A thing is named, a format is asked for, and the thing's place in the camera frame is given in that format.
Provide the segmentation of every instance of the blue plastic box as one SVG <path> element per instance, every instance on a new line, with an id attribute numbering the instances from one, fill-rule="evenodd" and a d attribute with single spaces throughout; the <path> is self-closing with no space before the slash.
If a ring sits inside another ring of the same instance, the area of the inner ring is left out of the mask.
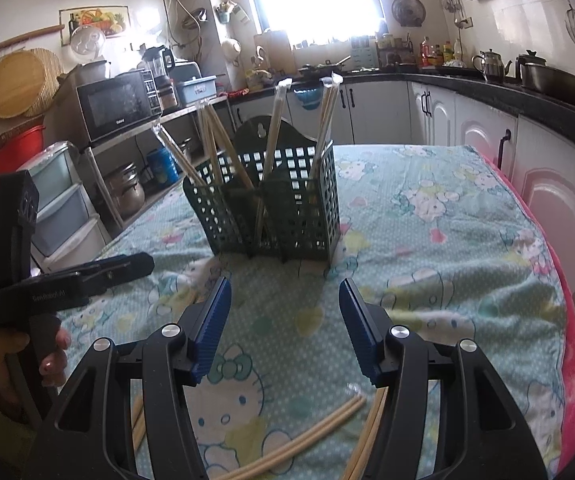
<path id="1" fill-rule="evenodd" d="M 184 107 L 201 99 L 216 97 L 216 76 L 209 75 L 177 83 L 176 92 L 178 93 L 178 100 Z"/>

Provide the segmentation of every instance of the black countertop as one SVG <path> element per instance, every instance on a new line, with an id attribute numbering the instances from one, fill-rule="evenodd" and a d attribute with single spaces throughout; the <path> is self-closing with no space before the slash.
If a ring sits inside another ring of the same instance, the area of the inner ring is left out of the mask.
<path id="1" fill-rule="evenodd" d="M 488 104 L 498 110 L 515 116 L 522 115 L 548 127 L 575 144 L 575 106 L 548 97 L 538 92 L 527 90 L 520 85 L 503 86 L 485 81 L 459 76 L 442 76 L 428 74 L 395 74 L 368 72 L 344 75 L 344 83 L 368 81 L 413 81 L 421 84 L 438 86 L 457 92 Z M 318 82 L 295 82 L 292 89 L 314 88 Z M 261 97 L 274 95 L 273 88 L 230 99 L 231 105 L 247 102 Z"/>

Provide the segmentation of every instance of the wooden cutting board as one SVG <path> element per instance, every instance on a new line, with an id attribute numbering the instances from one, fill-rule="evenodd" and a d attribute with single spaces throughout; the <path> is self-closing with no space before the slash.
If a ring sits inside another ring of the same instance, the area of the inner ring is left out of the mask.
<path id="1" fill-rule="evenodd" d="M 56 78 L 64 72 L 61 60 L 55 53 L 46 48 L 33 48 L 30 52 L 36 54 L 36 57 L 43 63 L 45 69 L 45 84 L 33 105 L 30 106 L 23 115 L 25 117 L 35 117 L 44 114 L 52 105 L 54 95 L 58 90 L 59 84 Z"/>
<path id="2" fill-rule="evenodd" d="M 36 102 L 45 84 L 45 69 L 30 51 L 7 54 L 0 60 L 0 118 L 19 116 Z"/>
<path id="3" fill-rule="evenodd" d="M 269 66 L 278 73 L 298 75 L 292 45 L 285 30 L 268 30 L 254 36 L 254 44 L 265 49 Z"/>

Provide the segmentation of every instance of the blender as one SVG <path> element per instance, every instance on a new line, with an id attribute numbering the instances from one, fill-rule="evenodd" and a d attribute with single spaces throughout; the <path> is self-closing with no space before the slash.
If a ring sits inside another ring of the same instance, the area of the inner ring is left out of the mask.
<path id="1" fill-rule="evenodd" d="M 178 106 L 178 100 L 174 93 L 168 72 L 176 66 L 172 51 L 162 46 L 148 48 L 142 55 L 142 60 L 147 64 L 147 68 L 152 71 L 154 84 L 158 91 L 160 106 L 163 110 Z"/>

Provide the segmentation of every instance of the red bucket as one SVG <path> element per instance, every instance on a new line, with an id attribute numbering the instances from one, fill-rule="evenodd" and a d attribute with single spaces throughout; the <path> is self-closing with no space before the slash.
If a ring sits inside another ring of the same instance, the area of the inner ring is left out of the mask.
<path id="1" fill-rule="evenodd" d="M 43 151 L 43 130 L 40 124 L 11 139 L 0 149 L 0 174 L 13 173 L 30 158 Z"/>

